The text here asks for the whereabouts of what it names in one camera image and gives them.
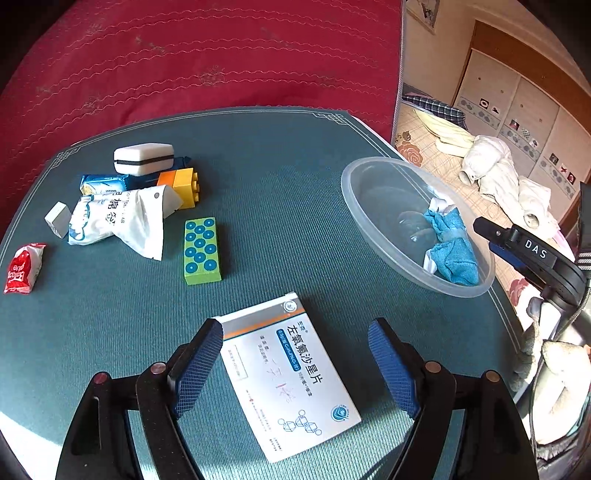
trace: transparent plastic bowl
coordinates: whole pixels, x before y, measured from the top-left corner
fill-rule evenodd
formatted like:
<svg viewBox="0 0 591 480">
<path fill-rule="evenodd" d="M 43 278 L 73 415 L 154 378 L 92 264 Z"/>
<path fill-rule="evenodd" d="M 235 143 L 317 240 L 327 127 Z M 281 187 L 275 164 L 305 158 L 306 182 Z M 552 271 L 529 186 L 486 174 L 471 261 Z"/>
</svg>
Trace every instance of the transparent plastic bowl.
<svg viewBox="0 0 591 480">
<path fill-rule="evenodd" d="M 365 241 L 382 259 L 416 284 L 454 297 L 477 297 L 495 278 L 488 241 L 472 228 L 476 216 L 464 200 L 430 173 L 394 158 L 361 158 L 341 177 L 345 203 Z M 466 225 L 478 262 L 479 284 L 465 287 L 423 269 L 425 252 L 437 238 L 423 218 L 432 197 L 455 203 Z"/>
</svg>

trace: white blanket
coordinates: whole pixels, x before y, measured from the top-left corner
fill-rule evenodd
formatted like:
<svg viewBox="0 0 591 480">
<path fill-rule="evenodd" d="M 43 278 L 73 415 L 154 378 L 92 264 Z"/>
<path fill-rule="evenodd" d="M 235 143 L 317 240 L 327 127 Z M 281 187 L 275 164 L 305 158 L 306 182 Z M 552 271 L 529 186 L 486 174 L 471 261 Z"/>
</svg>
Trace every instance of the white blanket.
<svg viewBox="0 0 591 480">
<path fill-rule="evenodd" d="M 550 213 L 551 190 L 517 175 L 509 147 L 496 137 L 478 135 L 464 156 L 460 180 L 478 182 L 480 194 L 497 203 L 510 220 L 542 240 L 559 230 Z"/>
<path fill-rule="evenodd" d="M 415 112 L 425 127 L 437 137 L 435 145 L 439 151 L 456 157 L 466 155 L 474 142 L 474 135 L 438 116 L 420 110 Z"/>
</svg>

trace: small white box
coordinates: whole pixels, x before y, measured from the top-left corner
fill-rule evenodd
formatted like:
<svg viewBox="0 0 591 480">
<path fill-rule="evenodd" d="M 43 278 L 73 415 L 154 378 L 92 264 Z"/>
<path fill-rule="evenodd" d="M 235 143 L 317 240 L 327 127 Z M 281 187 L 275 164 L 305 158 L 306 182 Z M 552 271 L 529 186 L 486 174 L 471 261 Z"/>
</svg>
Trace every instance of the small white box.
<svg viewBox="0 0 591 480">
<path fill-rule="evenodd" d="M 71 218 L 72 214 L 68 210 L 67 205 L 62 202 L 57 202 L 49 213 L 45 215 L 47 225 L 60 238 L 64 238 L 68 234 Z"/>
<path fill-rule="evenodd" d="M 174 148 L 165 143 L 132 145 L 115 150 L 113 160 L 118 173 L 140 177 L 173 168 Z"/>
</svg>

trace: picture frame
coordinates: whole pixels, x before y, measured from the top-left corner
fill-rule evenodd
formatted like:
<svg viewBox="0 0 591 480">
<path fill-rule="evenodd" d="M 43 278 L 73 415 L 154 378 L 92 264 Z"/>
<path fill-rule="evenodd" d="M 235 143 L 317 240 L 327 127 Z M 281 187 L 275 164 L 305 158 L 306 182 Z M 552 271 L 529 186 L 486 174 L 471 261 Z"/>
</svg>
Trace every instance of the picture frame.
<svg viewBox="0 0 591 480">
<path fill-rule="evenodd" d="M 435 22 L 440 0 L 407 0 L 407 12 L 423 27 L 435 35 Z"/>
</svg>

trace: green table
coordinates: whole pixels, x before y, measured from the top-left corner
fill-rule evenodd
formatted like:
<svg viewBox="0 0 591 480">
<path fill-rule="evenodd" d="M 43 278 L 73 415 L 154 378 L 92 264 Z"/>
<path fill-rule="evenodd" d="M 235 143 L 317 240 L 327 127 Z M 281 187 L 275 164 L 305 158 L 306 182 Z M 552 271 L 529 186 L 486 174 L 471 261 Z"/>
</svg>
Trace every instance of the green table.
<svg viewBox="0 0 591 480">
<path fill-rule="evenodd" d="M 43 218 L 55 202 L 72 210 L 82 174 L 113 172 L 113 151 L 143 142 L 173 144 L 199 172 L 202 201 L 164 222 L 163 261 L 147 260 L 114 237 L 79 247 L 54 236 Z M 480 376 L 489 368 L 511 371 L 515 336 L 509 332 L 517 318 L 496 282 L 478 298 L 447 297 L 408 282 L 367 246 L 342 199 L 340 175 L 351 161 L 377 155 L 398 157 L 348 114 L 303 108 L 188 113 L 121 128 L 57 154 L 0 246 L 5 271 L 21 245 L 48 243 L 33 292 L 0 296 L 0 359 L 9 365 L 0 371 L 0 411 L 60 445 L 96 371 L 139 373 L 166 360 L 205 318 L 293 290 L 361 424 L 268 464 L 218 359 L 197 407 L 180 422 L 187 444 L 207 479 L 382 478 L 411 422 L 371 357 L 369 322 L 385 316 L 425 359 Z M 188 287 L 184 222 L 207 216 L 217 220 L 222 281 Z M 455 415 L 442 478 L 460 421 Z M 132 425 L 149 475 L 137 416 Z"/>
</svg>

